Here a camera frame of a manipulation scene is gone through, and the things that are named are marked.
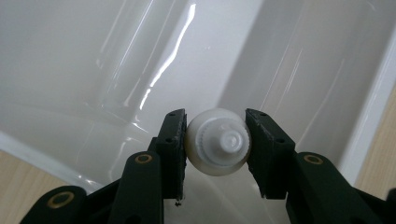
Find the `wooden surface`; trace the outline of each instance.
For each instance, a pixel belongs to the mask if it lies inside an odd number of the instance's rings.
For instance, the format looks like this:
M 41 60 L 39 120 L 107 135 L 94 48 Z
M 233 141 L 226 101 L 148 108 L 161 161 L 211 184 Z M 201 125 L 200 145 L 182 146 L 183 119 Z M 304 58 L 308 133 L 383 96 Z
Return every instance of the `wooden surface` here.
M 385 198 L 396 188 L 396 90 L 361 170 L 357 188 Z M 65 185 L 58 178 L 0 151 L 0 223 L 19 223 L 35 201 Z

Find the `white container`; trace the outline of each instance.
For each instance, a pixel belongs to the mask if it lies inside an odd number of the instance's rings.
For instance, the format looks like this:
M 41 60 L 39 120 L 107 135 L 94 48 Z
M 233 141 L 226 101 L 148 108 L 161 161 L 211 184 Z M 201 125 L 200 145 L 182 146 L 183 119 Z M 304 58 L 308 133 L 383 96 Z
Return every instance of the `white container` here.
M 354 183 L 396 76 L 393 0 L 0 3 L 0 148 L 88 191 L 164 115 L 261 109 Z M 246 166 L 190 164 L 166 223 L 287 223 Z

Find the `white round object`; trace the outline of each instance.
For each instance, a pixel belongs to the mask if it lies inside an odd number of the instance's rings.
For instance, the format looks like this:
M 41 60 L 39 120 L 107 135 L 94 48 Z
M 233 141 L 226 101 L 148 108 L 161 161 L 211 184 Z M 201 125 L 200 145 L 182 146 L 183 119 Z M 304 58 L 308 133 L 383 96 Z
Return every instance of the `white round object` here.
M 250 133 L 234 112 L 216 108 L 191 121 L 185 148 L 192 165 L 207 175 L 228 175 L 248 159 Z

